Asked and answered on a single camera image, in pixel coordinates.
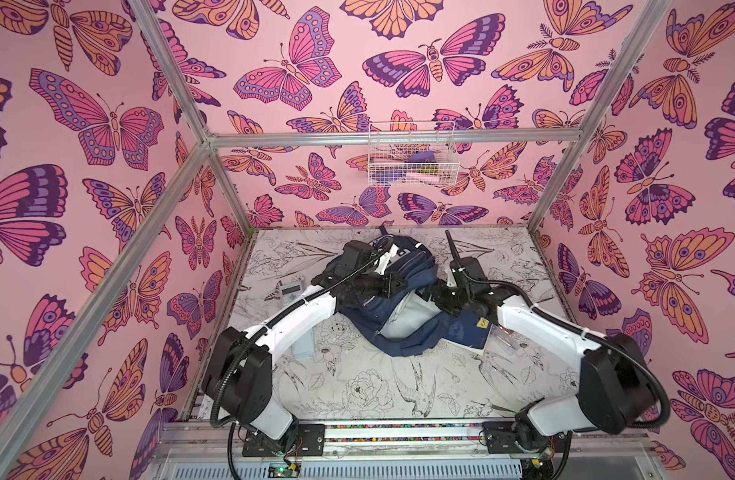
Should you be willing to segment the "navy blue book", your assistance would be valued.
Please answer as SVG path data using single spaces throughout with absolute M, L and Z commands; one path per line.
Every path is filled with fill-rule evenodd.
M 483 353 L 491 327 L 493 324 L 487 318 L 469 310 L 463 311 L 459 317 L 451 318 L 451 325 L 443 340 L 473 353 Z

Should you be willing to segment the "navy blue backpack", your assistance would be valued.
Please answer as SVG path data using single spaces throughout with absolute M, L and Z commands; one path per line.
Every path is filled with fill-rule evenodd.
M 411 236 L 393 238 L 397 256 L 387 267 L 407 282 L 391 298 L 360 294 L 340 313 L 359 333 L 388 356 L 419 355 L 443 339 L 455 318 L 433 301 L 439 291 L 437 262 L 427 246 Z

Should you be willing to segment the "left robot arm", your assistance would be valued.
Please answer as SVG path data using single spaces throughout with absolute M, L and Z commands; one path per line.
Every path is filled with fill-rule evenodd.
M 209 424 L 250 427 L 284 443 L 297 432 L 297 419 L 273 395 L 277 361 L 314 326 L 359 297 L 393 299 L 407 288 L 387 272 L 397 246 L 391 235 L 366 243 L 347 242 L 341 256 L 311 279 L 301 296 L 271 318 L 243 331 L 219 334 L 203 376 L 201 391 L 212 401 Z

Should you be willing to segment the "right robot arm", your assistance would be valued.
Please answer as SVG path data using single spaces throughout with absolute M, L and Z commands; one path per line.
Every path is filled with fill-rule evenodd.
M 537 400 L 513 417 L 515 442 L 537 451 L 557 434 L 657 429 L 671 419 L 663 384 L 651 372 L 633 338 L 603 336 L 540 308 L 525 290 L 490 280 L 473 257 L 451 250 L 453 284 L 437 283 L 431 300 L 448 314 L 471 312 L 507 331 L 525 336 L 563 360 L 579 376 L 575 391 Z

